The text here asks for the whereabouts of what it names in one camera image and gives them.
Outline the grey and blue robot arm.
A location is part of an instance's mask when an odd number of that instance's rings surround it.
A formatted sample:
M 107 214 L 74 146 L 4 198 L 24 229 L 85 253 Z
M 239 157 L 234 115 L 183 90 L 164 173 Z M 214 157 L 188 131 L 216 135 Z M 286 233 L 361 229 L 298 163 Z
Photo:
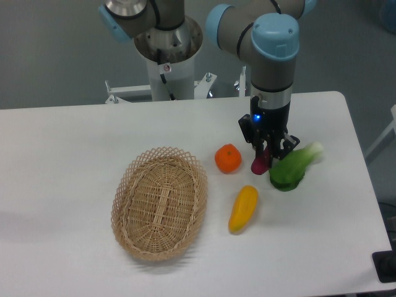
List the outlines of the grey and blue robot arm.
M 287 129 L 296 56 L 298 19 L 314 1 L 251 1 L 215 6 L 205 27 L 185 13 L 184 1 L 105 1 L 98 9 L 112 36 L 133 41 L 146 60 L 152 99 L 194 96 L 194 58 L 204 39 L 251 67 L 250 111 L 239 120 L 256 157 L 255 174 L 272 167 L 299 144 Z

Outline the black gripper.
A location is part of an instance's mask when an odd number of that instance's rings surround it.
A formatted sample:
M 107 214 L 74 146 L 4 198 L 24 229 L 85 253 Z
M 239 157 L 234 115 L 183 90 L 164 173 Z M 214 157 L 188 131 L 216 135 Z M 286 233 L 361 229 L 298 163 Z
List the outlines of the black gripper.
M 244 139 L 255 150 L 255 159 L 268 158 L 268 167 L 272 168 L 274 159 L 282 160 L 300 143 L 300 140 L 288 133 L 288 115 L 290 104 L 277 109 L 259 106 L 259 97 L 250 99 L 250 113 L 238 120 Z

